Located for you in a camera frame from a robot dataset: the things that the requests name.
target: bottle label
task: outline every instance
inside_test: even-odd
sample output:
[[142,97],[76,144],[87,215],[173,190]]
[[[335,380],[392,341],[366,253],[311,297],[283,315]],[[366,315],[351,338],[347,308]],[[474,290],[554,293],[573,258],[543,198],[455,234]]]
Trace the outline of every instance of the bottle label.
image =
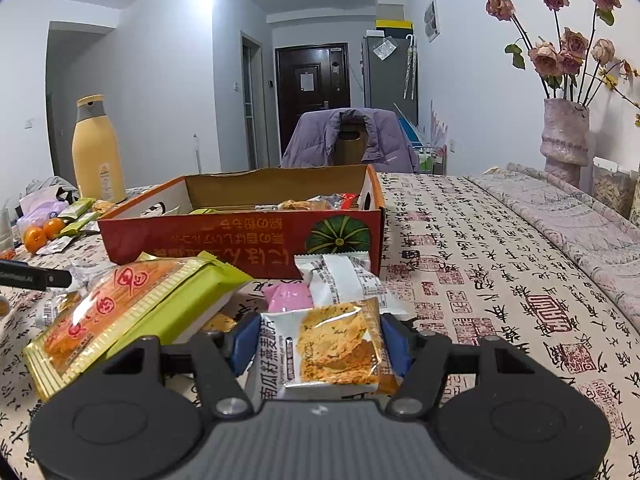
[[113,199],[113,186],[111,185],[111,172],[109,165],[103,164],[100,167],[100,192],[103,200]]

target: green snack package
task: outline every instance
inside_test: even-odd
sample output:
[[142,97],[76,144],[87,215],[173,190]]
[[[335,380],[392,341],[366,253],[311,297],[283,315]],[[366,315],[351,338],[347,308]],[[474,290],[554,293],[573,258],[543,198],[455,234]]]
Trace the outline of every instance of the green snack package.
[[201,209],[194,209],[189,214],[190,215],[209,215],[209,214],[213,214],[213,213],[217,213],[217,212],[218,212],[217,209],[213,209],[213,208],[210,208],[210,207],[203,207]]
[[99,211],[89,211],[83,214],[78,221],[73,222],[60,231],[60,236],[76,236],[89,222],[93,222],[100,216]]
[[73,202],[72,205],[67,207],[62,213],[58,215],[58,218],[63,220],[78,220],[87,210],[94,204],[95,198],[81,198],[80,200]]
[[[143,253],[138,260],[154,259],[158,258]],[[228,303],[236,290],[252,280],[247,273],[221,262],[213,254],[203,251],[196,259],[205,260],[206,264],[121,337],[106,353],[106,358],[145,335],[158,336],[165,345],[188,341]]]

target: green leaf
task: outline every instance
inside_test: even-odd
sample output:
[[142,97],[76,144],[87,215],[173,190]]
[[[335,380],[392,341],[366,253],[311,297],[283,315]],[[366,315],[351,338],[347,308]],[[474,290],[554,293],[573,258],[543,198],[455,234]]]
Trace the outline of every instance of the green leaf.
[[504,48],[505,54],[522,54],[522,49],[515,43],[511,43]]
[[609,27],[613,25],[616,21],[616,19],[613,17],[613,12],[610,10],[597,9],[596,13],[603,22],[609,25]]
[[513,65],[521,70],[527,69],[524,65],[524,58],[521,54],[513,54]]
[[550,88],[558,89],[562,86],[562,77],[556,77],[553,75],[548,75],[545,77],[546,83]]

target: pumpkin illustration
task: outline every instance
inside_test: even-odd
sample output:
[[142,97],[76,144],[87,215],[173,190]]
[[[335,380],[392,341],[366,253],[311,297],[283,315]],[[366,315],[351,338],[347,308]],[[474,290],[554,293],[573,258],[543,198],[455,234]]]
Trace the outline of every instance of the pumpkin illustration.
[[347,215],[335,215],[316,223],[306,238],[309,254],[368,251],[371,232],[362,221]]

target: pink ceramic vase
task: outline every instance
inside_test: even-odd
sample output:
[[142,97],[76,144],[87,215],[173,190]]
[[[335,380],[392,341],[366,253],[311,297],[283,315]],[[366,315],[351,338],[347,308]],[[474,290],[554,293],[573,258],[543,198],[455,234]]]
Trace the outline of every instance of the pink ceramic vase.
[[540,153],[545,171],[572,186],[580,185],[580,168],[589,163],[589,109],[567,99],[545,99],[545,129]]

